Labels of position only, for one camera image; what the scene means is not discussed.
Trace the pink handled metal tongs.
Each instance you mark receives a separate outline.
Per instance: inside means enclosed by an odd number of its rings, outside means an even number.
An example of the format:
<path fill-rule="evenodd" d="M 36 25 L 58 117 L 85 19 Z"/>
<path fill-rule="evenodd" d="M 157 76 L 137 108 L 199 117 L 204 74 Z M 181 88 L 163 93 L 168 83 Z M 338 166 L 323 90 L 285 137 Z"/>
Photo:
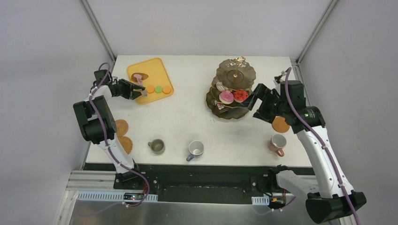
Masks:
<path fill-rule="evenodd" d="M 138 74 L 138 73 L 133 74 L 132 76 L 137 80 L 138 84 L 143 87 L 143 76 L 141 74 Z M 142 90 L 142 95 L 147 97 L 147 92 L 146 92 L 145 89 Z"/>

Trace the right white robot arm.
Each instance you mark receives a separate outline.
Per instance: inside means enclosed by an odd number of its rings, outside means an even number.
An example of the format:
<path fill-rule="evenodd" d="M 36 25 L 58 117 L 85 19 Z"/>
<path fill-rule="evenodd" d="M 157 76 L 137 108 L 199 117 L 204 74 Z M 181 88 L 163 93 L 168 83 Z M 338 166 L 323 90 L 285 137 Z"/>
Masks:
<path fill-rule="evenodd" d="M 306 105 L 304 85 L 283 81 L 277 91 L 260 83 L 240 106 L 251 110 L 257 100 L 261 104 L 253 116 L 268 123 L 283 117 L 304 146 L 317 179 L 312 185 L 288 167 L 277 166 L 269 171 L 267 188 L 292 193 L 317 224 L 348 216 L 358 220 L 357 210 L 366 203 L 366 197 L 354 190 L 339 166 L 320 110 Z"/>

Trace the chocolate cake slice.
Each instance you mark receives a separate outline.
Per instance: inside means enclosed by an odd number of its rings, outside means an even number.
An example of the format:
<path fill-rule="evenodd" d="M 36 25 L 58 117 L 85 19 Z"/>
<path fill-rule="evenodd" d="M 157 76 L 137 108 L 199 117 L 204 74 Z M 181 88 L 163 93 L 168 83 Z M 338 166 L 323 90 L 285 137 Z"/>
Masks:
<path fill-rule="evenodd" d="M 216 99 L 212 99 L 210 102 L 211 102 L 211 105 L 214 107 L 217 107 L 220 104 L 220 102 L 218 102 Z"/>

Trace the pink frosted donut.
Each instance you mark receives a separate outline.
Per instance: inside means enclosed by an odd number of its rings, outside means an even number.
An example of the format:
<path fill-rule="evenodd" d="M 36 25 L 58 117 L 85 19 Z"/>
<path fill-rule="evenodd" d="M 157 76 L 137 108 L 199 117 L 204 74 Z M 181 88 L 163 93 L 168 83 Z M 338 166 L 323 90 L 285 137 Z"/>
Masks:
<path fill-rule="evenodd" d="M 219 94 L 219 100 L 220 100 L 223 104 L 229 105 L 229 104 L 231 104 L 231 103 L 234 102 L 234 96 L 233 96 L 233 94 L 232 94 L 231 91 L 225 90 L 225 91 L 222 91 L 222 92 Z"/>

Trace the red strawberry donut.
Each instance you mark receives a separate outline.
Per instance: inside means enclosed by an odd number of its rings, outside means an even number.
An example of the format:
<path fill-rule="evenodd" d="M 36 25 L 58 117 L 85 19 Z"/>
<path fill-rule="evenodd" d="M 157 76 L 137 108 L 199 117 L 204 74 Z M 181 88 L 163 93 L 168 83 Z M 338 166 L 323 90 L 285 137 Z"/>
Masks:
<path fill-rule="evenodd" d="M 242 103 L 249 97 L 249 94 L 246 90 L 239 89 L 239 90 L 236 90 L 233 92 L 233 97 L 234 97 L 234 101 L 236 101 L 238 103 Z"/>

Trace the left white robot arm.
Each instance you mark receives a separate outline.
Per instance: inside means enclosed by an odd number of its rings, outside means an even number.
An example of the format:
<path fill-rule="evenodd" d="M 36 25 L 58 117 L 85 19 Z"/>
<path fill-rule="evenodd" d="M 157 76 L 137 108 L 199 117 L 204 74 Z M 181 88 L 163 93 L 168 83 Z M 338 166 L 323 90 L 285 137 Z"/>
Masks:
<path fill-rule="evenodd" d="M 116 179 L 125 182 L 131 189 L 139 189 L 143 177 L 116 135 L 116 121 L 107 100 L 112 97 L 134 100 L 142 95 L 145 88 L 125 79 L 114 79 L 106 69 L 96 70 L 94 76 L 89 96 L 73 104 L 79 129 L 86 141 L 99 146 L 111 159 L 116 169 Z"/>

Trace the white striped donut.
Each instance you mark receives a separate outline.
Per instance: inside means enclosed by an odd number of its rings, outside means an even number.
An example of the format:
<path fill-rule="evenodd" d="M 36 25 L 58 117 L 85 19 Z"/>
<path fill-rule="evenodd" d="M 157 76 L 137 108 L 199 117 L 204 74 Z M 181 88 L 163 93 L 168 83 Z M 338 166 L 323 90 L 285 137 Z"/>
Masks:
<path fill-rule="evenodd" d="M 223 85 L 222 82 L 217 81 L 215 84 L 215 87 L 218 91 L 223 92 L 223 91 L 229 91 L 229 88 L 227 88 L 225 85 Z"/>

